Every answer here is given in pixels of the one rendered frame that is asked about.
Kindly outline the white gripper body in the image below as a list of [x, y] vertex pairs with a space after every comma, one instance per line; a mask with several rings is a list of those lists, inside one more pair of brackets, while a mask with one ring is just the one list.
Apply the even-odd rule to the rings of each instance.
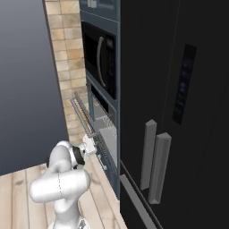
[[82, 138], [82, 153], [86, 156], [94, 155], [97, 153], [97, 148], [95, 141], [92, 138], [89, 138], [88, 135], [85, 135]]

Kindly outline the black built-in oven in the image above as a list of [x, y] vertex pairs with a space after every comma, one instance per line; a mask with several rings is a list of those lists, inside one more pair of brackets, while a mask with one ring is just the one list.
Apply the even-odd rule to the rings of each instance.
[[118, 130], [116, 127], [116, 111], [101, 95], [94, 83], [86, 77], [89, 90], [90, 116], [96, 133], [99, 134], [103, 146], [113, 165], [118, 167]]

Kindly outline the black microwave oven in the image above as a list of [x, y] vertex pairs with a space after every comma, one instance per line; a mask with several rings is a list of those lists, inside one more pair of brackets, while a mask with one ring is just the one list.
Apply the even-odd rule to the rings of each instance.
[[116, 36], [85, 21], [81, 29], [85, 67], [116, 99]]

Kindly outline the blue-grey cupboard door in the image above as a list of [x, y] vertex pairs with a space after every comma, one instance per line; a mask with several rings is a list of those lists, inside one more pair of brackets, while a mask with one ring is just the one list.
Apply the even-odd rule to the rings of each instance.
[[80, 9], [87, 13], [107, 18], [109, 20], [119, 20], [120, 0], [97, 0], [97, 7], [88, 7], [88, 0], [79, 0]]

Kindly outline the blue-grey drawer front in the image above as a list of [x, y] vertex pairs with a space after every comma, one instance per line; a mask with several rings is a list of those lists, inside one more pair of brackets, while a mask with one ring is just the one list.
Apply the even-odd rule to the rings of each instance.
[[110, 185], [113, 188], [115, 196], [117, 198], [119, 198], [119, 180], [118, 180], [118, 177], [117, 177], [117, 175], [115, 173], [115, 170], [112, 167], [112, 164], [110, 163], [110, 160], [108, 159], [108, 157], [103, 152], [99, 151], [97, 153], [97, 157], [98, 157], [98, 154], [101, 155], [103, 164], [106, 165], [106, 167], [107, 167], [106, 171], [103, 170], [104, 173], [106, 174], [106, 178], [110, 182]]

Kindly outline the black fridge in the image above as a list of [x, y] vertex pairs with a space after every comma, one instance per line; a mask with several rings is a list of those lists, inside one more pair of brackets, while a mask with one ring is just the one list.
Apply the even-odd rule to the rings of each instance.
[[[184, 218], [226, 104], [229, 0], [121, 0], [120, 172], [157, 229]], [[140, 189], [145, 124], [172, 137], [159, 204]]]

